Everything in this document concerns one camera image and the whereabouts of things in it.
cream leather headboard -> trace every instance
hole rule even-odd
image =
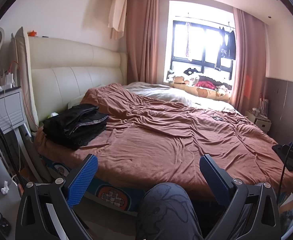
[[[31,130],[52,112],[66,109],[89,88],[126,84],[127,55],[75,41],[28,37],[21,27],[11,40],[21,73],[25,112]]]

tiled floor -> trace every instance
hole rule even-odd
[[[134,216],[105,207],[85,197],[73,209],[90,228],[88,232],[94,240],[135,239]]]

gray pants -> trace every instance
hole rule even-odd
[[[248,210],[248,207],[243,209],[239,226],[233,230],[231,239],[236,239],[243,229]],[[188,194],[174,183],[160,183],[146,193],[138,213],[136,230],[136,240],[203,240]]]

bed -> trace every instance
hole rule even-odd
[[[77,167],[88,153],[95,154],[99,168],[93,194],[101,199],[120,206],[129,198],[135,204],[124,209],[134,211],[144,191],[170,181],[192,199],[212,200],[199,170],[203,154],[210,154],[234,178],[247,184],[269,182],[277,189],[283,164],[271,149],[276,142],[229,104],[167,86],[123,86],[124,53],[27,37],[23,29],[13,43],[21,68],[16,78],[23,80],[29,125],[37,132],[35,148],[48,162],[67,169]],[[73,151],[48,140],[40,122],[83,94],[81,103],[98,105],[110,118],[104,132]],[[286,170],[282,190],[293,191],[293,172]]]

crumpled white tissue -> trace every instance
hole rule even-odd
[[[9,192],[8,182],[5,181],[4,187],[1,189],[3,195],[6,195]]]

